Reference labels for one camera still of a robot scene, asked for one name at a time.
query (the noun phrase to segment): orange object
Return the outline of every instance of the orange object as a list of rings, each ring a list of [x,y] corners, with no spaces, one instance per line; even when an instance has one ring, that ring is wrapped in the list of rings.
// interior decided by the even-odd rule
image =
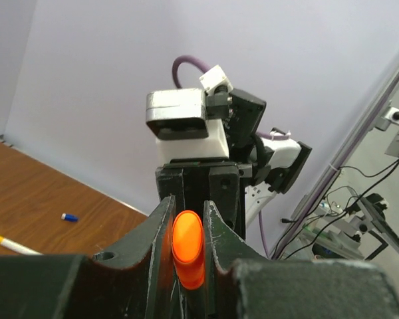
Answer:
[[[203,227],[194,211],[182,211],[174,220],[172,252],[182,286],[199,288],[205,276]]]

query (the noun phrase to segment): metal frame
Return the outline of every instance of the metal frame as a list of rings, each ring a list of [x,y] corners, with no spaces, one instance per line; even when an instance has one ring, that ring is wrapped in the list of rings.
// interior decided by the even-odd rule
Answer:
[[[378,119],[381,113],[385,111],[386,107],[389,105],[391,97],[397,91],[398,87],[399,67],[390,80],[384,85],[380,91],[380,94],[376,96],[376,98],[370,103],[369,107],[358,121],[358,124],[354,127],[352,132],[345,140],[342,148],[331,161],[333,167],[340,167],[348,161],[368,131],[373,128],[375,121]],[[306,214],[321,200],[323,195],[332,185],[332,182],[337,178],[337,175],[337,171],[335,171],[332,167],[328,167],[321,175],[319,181],[313,187],[313,190],[306,195],[307,198],[299,203],[299,206],[296,208],[296,211],[298,211],[296,220],[298,221],[282,239],[280,245],[275,251],[275,254],[273,255],[273,259],[278,259],[279,256],[281,256],[285,245],[291,240],[297,229],[302,225]]]

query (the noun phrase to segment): wooden surface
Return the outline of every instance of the wooden surface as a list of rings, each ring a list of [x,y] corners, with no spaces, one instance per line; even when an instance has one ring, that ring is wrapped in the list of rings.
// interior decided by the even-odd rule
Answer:
[[[79,217],[62,221],[69,213]],[[93,254],[145,216],[0,143],[0,235],[45,254]],[[15,253],[0,246],[0,255]]]

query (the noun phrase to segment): wire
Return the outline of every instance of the wire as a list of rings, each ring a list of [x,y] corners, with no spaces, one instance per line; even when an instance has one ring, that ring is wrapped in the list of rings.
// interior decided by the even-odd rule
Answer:
[[[349,186],[349,185],[345,185],[345,186],[341,186],[341,187],[339,187],[339,188],[336,188],[336,189],[334,189],[333,191],[330,191],[329,193],[327,193],[327,194],[324,196],[324,198],[325,198],[325,197],[328,197],[328,195],[330,195],[330,194],[334,193],[335,191],[338,191],[339,189],[342,189],[342,188],[350,188],[350,189],[352,189],[352,190],[357,194],[356,190],[355,190],[353,187],[351,187],[351,186]],[[312,211],[310,211],[309,213],[307,213],[307,214],[305,215],[305,218],[308,217],[308,216],[310,216],[310,215],[312,215],[312,213],[313,213],[314,211],[317,210],[317,208],[319,207],[320,204],[321,204],[321,202],[319,202],[319,203],[316,205],[316,207],[315,207],[314,209],[312,209]],[[300,221],[300,219],[293,219],[293,220],[284,219],[283,223],[284,223],[284,224],[289,224],[289,223],[296,223],[297,221]]]
[[[304,224],[304,225],[301,227],[300,231],[297,232],[297,234],[295,234],[295,235],[293,236],[293,238],[291,238],[287,244],[285,244],[284,249],[285,249],[286,246],[290,245],[290,244],[297,238],[297,236],[299,236],[300,233],[301,233],[307,226],[309,226],[311,223],[313,223],[314,221],[317,221],[318,219],[320,219],[320,218],[322,218],[322,217],[323,217],[323,216],[314,216],[314,217],[310,217],[310,219],[312,219],[312,221],[309,221],[307,224]]]
[[[339,217],[337,217],[336,219],[332,220],[331,222],[329,222],[328,224],[326,224],[315,236],[315,238],[307,245],[300,247],[299,249],[296,249],[295,251],[293,251],[290,255],[288,255],[287,257],[285,257],[285,260],[287,260],[288,258],[290,258],[291,256],[293,256],[295,253],[301,251],[302,249],[305,249],[311,245],[313,245],[315,243],[315,241],[319,238],[319,236],[321,235],[321,233],[328,228],[330,225],[332,225],[333,223],[335,223],[336,221],[338,221],[339,219],[342,219],[344,216],[346,216],[346,214],[348,213],[346,210],[348,208],[350,208],[351,206],[355,205],[356,203],[358,203],[360,201],[361,198],[364,197],[364,195],[366,193],[368,193],[371,189],[373,189],[374,187],[376,187],[379,183],[381,183],[382,181],[384,181],[387,177],[389,177],[394,171],[395,169],[399,166],[399,159],[395,161],[395,165],[393,166],[393,168],[382,178],[380,178],[378,181],[376,181],[375,183],[373,183],[370,187],[368,187],[363,193],[361,193],[359,196],[352,196],[348,199],[346,207],[344,208],[344,213],[341,214]],[[349,202],[352,198],[355,198],[356,200],[353,202],[353,204],[351,206],[349,206]]]
[[[259,212],[259,226],[260,226],[261,242],[263,243],[263,248],[265,249],[266,258],[269,258],[269,251],[267,250],[266,236],[265,236],[265,231],[263,229],[263,216],[261,214],[261,211]]]
[[[343,169],[343,168],[351,168],[354,169],[356,171],[358,171],[359,173],[362,174],[362,176],[366,177],[366,178],[372,178],[372,177],[376,177],[379,176],[381,173],[384,173],[387,169],[391,168],[393,165],[395,165],[398,162],[399,159],[397,159],[396,161],[394,161],[393,163],[391,163],[389,166],[386,166],[386,168],[382,169],[381,171],[379,171],[378,173],[375,173],[374,175],[366,175],[363,171],[361,171],[360,169],[358,169],[357,167],[354,166],[349,166],[349,165],[345,165],[345,166],[340,166],[339,169]]]
[[[350,201],[352,198],[355,198],[355,197],[356,197],[356,196],[351,196],[351,197],[348,199],[346,206],[348,206],[349,201]],[[313,245],[313,244],[315,243],[315,241],[318,239],[318,237],[321,235],[321,233],[322,233],[325,229],[327,229],[330,225],[332,225],[332,224],[335,223],[336,221],[339,221],[340,219],[342,219],[342,218],[343,218],[344,216],[346,216],[346,215],[347,215],[347,212],[345,211],[343,214],[341,214],[340,216],[338,216],[336,219],[333,219],[332,221],[330,221],[328,224],[326,224],[326,225],[317,233],[317,235],[315,236],[315,238],[314,238],[309,244],[304,245],[304,246],[300,247],[299,249],[296,249],[296,250],[293,251],[290,255],[286,256],[284,260],[287,260],[288,258],[290,258],[291,256],[293,256],[293,255],[296,254],[297,252],[299,252],[299,251],[301,251],[301,250],[303,250],[303,249],[305,249],[305,248],[307,248],[307,247]]]
[[[176,60],[174,60],[173,66],[172,66],[173,82],[174,82],[174,85],[176,85],[176,88],[182,88],[182,85],[180,84],[179,76],[178,76],[179,66],[182,63],[192,64],[193,66],[196,66],[203,73],[206,73],[210,69],[210,67],[204,61],[202,61],[192,55],[179,56],[178,58],[176,58]]]
[[[329,203],[329,195],[331,195],[332,193],[334,193],[334,192],[336,192],[336,191],[338,191],[338,190],[340,190],[340,189],[343,189],[343,188],[349,188],[349,189],[351,189],[351,190],[354,191],[354,193],[356,194],[356,196],[358,195],[358,192],[356,191],[356,189],[353,188],[353,187],[351,187],[351,186],[349,186],[349,185],[340,186],[339,188],[336,188],[336,189],[334,189],[333,191],[328,192],[328,193],[325,195],[325,199],[326,199],[326,202],[327,202],[328,206],[330,207],[330,210],[331,210],[331,213],[332,213],[332,214],[327,214],[328,216],[336,217],[336,216],[339,216],[339,215],[342,213],[342,212],[336,213],[336,212],[333,211],[332,203],[331,203],[331,205],[330,205],[330,203]]]
[[[308,217],[308,216],[310,216],[310,215],[312,215],[312,213],[318,209],[320,203],[321,203],[321,202],[317,203],[317,205],[315,206],[315,208],[313,208],[310,212],[308,212],[308,213],[305,215],[305,218]],[[287,234],[290,232],[290,230],[295,226],[295,223],[296,223],[297,221],[299,221],[299,220],[300,220],[300,219],[295,219],[294,221],[292,221],[293,223],[291,224],[291,226],[282,234],[281,238],[278,240],[277,244],[275,245],[275,248],[272,250],[272,251],[273,251],[273,254],[272,254],[271,259],[274,259],[274,258],[275,258],[275,253],[277,252],[277,249],[278,249],[279,244],[281,243],[281,241],[283,240],[283,238],[284,238],[285,236],[287,236]]]

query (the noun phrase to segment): blue pen cap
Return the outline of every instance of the blue pen cap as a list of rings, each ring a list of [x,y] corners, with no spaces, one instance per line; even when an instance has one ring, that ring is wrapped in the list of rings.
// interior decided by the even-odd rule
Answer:
[[[63,213],[61,216],[63,221],[78,221],[78,217],[70,214]]]

